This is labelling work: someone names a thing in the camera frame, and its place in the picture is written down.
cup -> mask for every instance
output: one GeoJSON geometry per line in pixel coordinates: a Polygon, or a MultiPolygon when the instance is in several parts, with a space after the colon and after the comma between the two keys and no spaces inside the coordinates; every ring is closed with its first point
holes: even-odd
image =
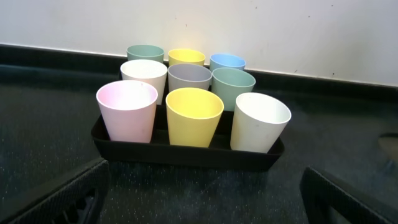
{"type": "Polygon", "coordinates": [[[217,68],[236,68],[239,70],[243,70],[246,66],[246,62],[235,55],[231,54],[213,54],[210,57],[210,71],[213,71],[217,68]]]}
{"type": "Polygon", "coordinates": [[[213,71],[211,91],[219,96],[224,103],[224,110],[233,111],[236,97],[252,91],[256,79],[239,69],[217,68],[213,71]]]}
{"type": "Polygon", "coordinates": [[[127,48],[127,59],[148,59],[163,63],[164,50],[153,45],[133,45],[127,48]]]}
{"type": "Polygon", "coordinates": [[[138,80],[151,84],[159,94],[156,104],[161,105],[166,83],[166,65],[154,60],[131,60],[120,66],[123,80],[138,80]]]}
{"type": "Polygon", "coordinates": [[[169,66],[180,63],[205,64],[205,55],[192,49],[174,49],[169,51],[169,66]]]}
{"type": "Polygon", "coordinates": [[[261,93],[243,93],[236,99],[231,149],[267,153],[292,114],[279,100],[261,93]]]}
{"type": "Polygon", "coordinates": [[[177,64],[169,67],[169,91],[192,87],[208,90],[211,72],[200,65],[177,64]]]}
{"type": "Polygon", "coordinates": [[[134,80],[112,82],[96,94],[112,141],[149,143],[154,127],[157,91],[134,80]]]}
{"type": "Polygon", "coordinates": [[[171,145],[208,147],[221,113],[222,100],[199,88],[179,88],[166,96],[171,145]]]}

countertop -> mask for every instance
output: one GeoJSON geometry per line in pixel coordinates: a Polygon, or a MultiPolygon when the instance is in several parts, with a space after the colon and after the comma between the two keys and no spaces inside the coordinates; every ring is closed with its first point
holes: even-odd
{"type": "MultiPolygon", "coordinates": [[[[0,67],[0,211],[13,196],[100,156],[90,136],[100,115],[95,93],[117,76],[83,73],[0,67]]],[[[307,223],[299,191],[307,166],[398,208],[398,169],[377,142],[398,132],[398,104],[256,91],[292,112],[281,135],[285,153],[268,172],[110,162],[99,223],[307,223]]]]}

black tray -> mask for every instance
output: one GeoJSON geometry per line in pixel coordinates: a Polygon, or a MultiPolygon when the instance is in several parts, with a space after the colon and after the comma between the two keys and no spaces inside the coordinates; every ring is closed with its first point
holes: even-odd
{"type": "Polygon", "coordinates": [[[200,166],[250,171],[268,170],[284,152],[280,138],[267,154],[233,151],[231,139],[233,112],[224,111],[209,148],[171,146],[167,131],[165,106],[156,107],[152,141],[150,143],[110,141],[102,115],[91,130],[101,156],[109,161],[139,161],[160,164],[200,166]]]}

pink cup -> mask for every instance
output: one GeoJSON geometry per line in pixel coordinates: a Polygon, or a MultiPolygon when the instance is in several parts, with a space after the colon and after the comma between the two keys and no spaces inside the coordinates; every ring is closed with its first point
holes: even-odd
{"type": "Polygon", "coordinates": [[[150,142],[156,111],[155,87],[135,80],[117,81],[102,86],[96,97],[112,141],[150,142]]]}

wall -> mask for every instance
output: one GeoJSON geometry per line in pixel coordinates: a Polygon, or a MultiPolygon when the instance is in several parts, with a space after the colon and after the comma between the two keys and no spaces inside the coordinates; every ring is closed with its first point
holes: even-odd
{"type": "Polygon", "coordinates": [[[228,52],[247,68],[398,86],[396,0],[3,0],[0,43],[228,52]]]}

